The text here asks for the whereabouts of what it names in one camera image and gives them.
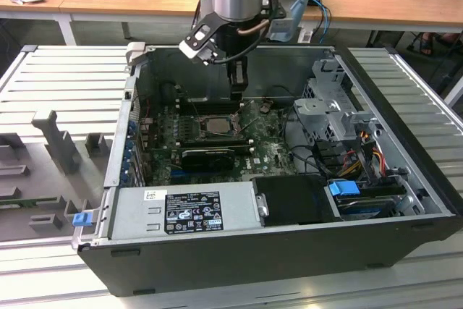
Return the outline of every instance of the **desk leg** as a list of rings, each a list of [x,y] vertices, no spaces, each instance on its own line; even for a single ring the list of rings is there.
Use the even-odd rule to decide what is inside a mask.
[[[59,27],[61,28],[61,33],[64,38],[66,45],[77,45],[75,40],[74,33],[72,32],[72,18],[70,14],[55,14],[55,21],[58,22]]]
[[[455,103],[463,96],[463,76],[456,83],[455,87],[451,89],[447,97],[443,100],[451,108],[454,107]]]
[[[130,40],[132,36],[130,35],[129,23],[122,23],[122,32],[124,33],[124,39]]]

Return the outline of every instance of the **motherboard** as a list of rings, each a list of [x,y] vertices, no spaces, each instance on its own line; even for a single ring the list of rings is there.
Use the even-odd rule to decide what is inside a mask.
[[[153,115],[147,150],[152,185],[249,181],[296,174],[282,130],[284,109],[271,101],[249,100],[235,107],[190,103],[164,106]]]

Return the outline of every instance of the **floor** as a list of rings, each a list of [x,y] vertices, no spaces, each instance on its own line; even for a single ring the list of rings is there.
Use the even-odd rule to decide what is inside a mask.
[[[122,26],[117,22],[74,22],[73,29],[80,45],[126,45],[122,35]],[[177,44],[189,30],[189,25],[170,25],[146,23],[130,23],[132,41],[145,41],[155,44]],[[368,30],[329,30],[324,43],[343,43],[349,47],[364,47],[368,41]],[[19,47],[25,44],[64,45],[59,26],[54,21],[41,20],[4,20],[0,27],[0,73],[7,69],[9,63],[17,55]],[[462,55],[454,54],[446,59],[441,68],[434,74],[435,67],[446,53],[446,47],[435,43],[434,57],[424,57],[408,51],[413,34],[405,33],[396,47],[397,51],[415,69],[415,71],[435,88]]]

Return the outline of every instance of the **power supply label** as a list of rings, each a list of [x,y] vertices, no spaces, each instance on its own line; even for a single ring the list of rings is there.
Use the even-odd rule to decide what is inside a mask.
[[[224,229],[218,192],[166,195],[164,231],[167,234],[212,232]]]

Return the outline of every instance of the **table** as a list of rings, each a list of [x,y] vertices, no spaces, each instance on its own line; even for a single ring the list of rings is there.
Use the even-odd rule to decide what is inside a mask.
[[[462,0],[323,0],[331,9],[332,28],[458,33]],[[197,0],[45,0],[19,6],[0,0],[0,17],[56,20],[68,45],[77,43],[73,21],[190,23]],[[310,30],[320,10],[307,8],[303,27]],[[123,26],[129,36],[128,26]]]

